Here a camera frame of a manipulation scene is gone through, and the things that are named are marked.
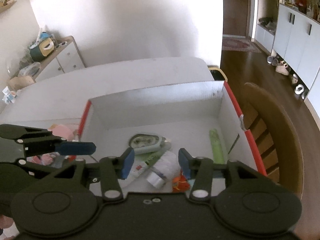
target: white table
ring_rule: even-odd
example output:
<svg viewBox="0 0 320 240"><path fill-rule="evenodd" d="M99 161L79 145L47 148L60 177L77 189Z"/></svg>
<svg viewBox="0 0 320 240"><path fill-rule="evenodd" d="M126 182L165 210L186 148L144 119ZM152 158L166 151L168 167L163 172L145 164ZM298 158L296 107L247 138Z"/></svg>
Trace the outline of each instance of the white table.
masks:
<svg viewBox="0 0 320 240"><path fill-rule="evenodd" d="M0 115L0 123L37 126L37 121L80 119L90 98L125 90L211 81L206 63L195 57L116 62L59 75L22 90Z"/></svg>

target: wall shelf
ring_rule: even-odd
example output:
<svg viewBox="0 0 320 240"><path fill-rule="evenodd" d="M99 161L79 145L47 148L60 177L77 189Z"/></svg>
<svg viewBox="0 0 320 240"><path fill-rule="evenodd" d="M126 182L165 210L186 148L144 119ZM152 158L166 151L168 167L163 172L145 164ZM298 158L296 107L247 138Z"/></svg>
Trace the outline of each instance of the wall shelf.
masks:
<svg viewBox="0 0 320 240"><path fill-rule="evenodd" d="M6 6L1 6L0 7L0 13L3 13L4 11L8 10L9 8L12 7L17 1L16 0L10 0Z"/></svg>

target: brown door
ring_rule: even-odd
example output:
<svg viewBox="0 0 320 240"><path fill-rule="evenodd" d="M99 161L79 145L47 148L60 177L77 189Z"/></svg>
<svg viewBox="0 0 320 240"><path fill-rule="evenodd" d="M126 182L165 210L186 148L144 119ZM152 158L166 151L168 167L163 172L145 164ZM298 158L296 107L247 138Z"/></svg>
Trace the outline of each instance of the brown door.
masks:
<svg viewBox="0 0 320 240"><path fill-rule="evenodd" d="M223 0L223 34L246 36L248 0Z"/></svg>

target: green tube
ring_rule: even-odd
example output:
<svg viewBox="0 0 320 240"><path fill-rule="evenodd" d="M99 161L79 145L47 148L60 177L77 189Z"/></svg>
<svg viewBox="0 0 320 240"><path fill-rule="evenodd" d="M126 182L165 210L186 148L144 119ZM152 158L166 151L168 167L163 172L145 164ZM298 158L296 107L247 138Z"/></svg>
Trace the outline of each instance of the green tube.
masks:
<svg viewBox="0 0 320 240"><path fill-rule="evenodd" d="M224 164L224 157L222 152L222 147L218 135L218 131L216 129L210 130L209 132L211 149L213 153L213 162L217 164Z"/></svg>

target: wooden floor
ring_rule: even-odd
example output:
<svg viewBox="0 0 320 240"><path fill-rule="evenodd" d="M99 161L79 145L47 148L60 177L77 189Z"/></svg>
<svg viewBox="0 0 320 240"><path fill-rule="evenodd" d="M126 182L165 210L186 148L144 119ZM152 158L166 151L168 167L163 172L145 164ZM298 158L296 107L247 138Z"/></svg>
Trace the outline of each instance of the wooden floor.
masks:
<svg viewBox="0 0 320 240"><path fill-rule="evenodd" d="M265 53L222 51L221 69L240 106L241 87L253 82L273 94L297 131L304 159L303 212L295 233L303 240L320 239L320 131L304 102L293 92L288 77L275 72Z"/></svg>

